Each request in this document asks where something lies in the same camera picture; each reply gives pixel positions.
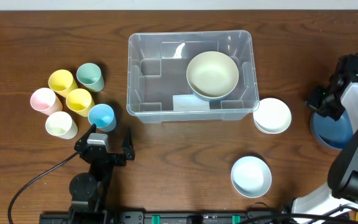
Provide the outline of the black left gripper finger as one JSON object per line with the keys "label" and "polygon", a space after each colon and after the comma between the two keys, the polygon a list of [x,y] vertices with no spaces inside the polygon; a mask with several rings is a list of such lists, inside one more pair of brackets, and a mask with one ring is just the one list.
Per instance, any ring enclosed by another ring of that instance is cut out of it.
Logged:
{"label": "black left gripper finger", "polygon": [[90,134],[95,132],[96,132],[96,125],[92,124],[89,130],[87,130],[87,132],[85,132],[84,135],[82,135],[82,137],[80,137],[79,140],[77,140],[74,146],[74,150],[76,152],[85,152],[89,147],[87,140]]}
{"label": "black left gripper finger", "polygon": [[133,161],[135,159],[135,150],[131,138],[131,130],[128,129],[124,140],[122,142],[122,150],[124,152],[126,160]]}

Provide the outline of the white small bowl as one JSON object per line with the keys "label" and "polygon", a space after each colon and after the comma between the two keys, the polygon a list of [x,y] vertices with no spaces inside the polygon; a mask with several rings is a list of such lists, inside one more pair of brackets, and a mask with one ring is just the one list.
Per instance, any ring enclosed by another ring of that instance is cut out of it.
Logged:
{"label": "white small bowl", "polygon": [[265,134],[279,134],[286,131],[292,121],[287,104],[277,98],[265,98],[253,112],[256,128]]}

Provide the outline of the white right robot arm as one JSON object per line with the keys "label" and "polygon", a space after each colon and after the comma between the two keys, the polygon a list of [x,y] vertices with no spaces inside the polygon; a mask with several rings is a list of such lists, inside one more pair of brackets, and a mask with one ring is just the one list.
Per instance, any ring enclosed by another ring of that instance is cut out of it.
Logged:
{"label": "white right robot arm", "polygon": [[339,223],[340,214],[358,212],[358,53],[342,56],[329,85],[317,86],[306,104],[334,121],[347,113],[353,135],[332,163],[326,183],[294,199],[289,217],[297,223]]}

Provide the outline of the dark blue large bowl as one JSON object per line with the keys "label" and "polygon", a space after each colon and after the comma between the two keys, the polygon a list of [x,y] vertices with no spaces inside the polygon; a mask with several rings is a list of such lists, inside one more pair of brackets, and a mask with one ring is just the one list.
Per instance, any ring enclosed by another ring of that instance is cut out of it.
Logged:
{"label": "dark blue large bowl", "polygon": [[322,146],[339,150],[344,149],[353,136],[347,111],[337,121],[312,113],[310,132]]}

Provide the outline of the light grey small bowl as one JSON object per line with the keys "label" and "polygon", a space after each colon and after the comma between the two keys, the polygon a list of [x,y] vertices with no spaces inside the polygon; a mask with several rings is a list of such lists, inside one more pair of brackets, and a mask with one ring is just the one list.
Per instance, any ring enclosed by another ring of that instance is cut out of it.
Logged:
{"label": "light grey small bowl", "polygon": [[272,185],[272,173],[262,159],[245,156],[238,159],[232,166],[231,182],[242,196],[258,198],[269,191]]}

